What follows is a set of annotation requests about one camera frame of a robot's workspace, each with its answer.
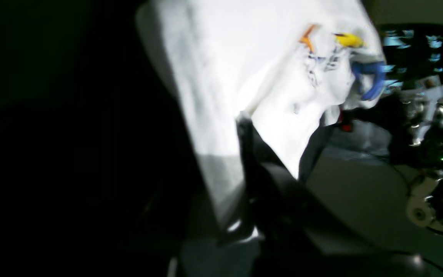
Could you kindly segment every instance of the white towel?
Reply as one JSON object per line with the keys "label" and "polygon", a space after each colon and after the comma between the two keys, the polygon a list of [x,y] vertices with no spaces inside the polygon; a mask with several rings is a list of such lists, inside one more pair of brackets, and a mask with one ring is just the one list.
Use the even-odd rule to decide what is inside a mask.
{"label": "white towel", "polygon": [[[180,104],[222,225],[244,186],[241,111],[297,178],[324,112],[333,124],[338,105],[376,103],[350,93],[350,62],[383,60],[358,0],[153,0],[139,9],[137,26]],[[369,87],[372,78],[361,81]]]}

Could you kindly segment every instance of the white cloth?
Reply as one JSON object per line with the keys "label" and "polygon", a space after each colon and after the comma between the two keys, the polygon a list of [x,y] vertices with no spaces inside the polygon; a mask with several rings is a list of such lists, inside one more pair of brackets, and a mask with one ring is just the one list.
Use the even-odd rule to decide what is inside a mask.
{"label": "white cloth", "polygon": [[[350,93],[350,61],[383,60],[358,0],[153,0],[139,9],[137,26],[180,104],[222,225],[233,207],[227,203],[243,189],[235,123],[241,111],[297,178],[324,112],[333,124],[338,105],[376,103]],[[344,47],[337,33],[365,45],[355,40]],[[362,81],[370,85],[371,77]]]}

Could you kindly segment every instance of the gray floor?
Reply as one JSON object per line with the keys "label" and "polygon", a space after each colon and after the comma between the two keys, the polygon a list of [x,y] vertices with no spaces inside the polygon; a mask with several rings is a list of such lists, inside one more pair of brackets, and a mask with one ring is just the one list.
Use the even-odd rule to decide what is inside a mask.
{"label": "gray floor", "polygon": [[[416,170],[401,166],[407,179]],[[350,228],[380,247],[421,254],[443,266],[443,237],[411,223],[405,214],[406,184],[384,166],[322,157],[309,180],[313,193]],[[443,276],[432,270],[432,276]]]}

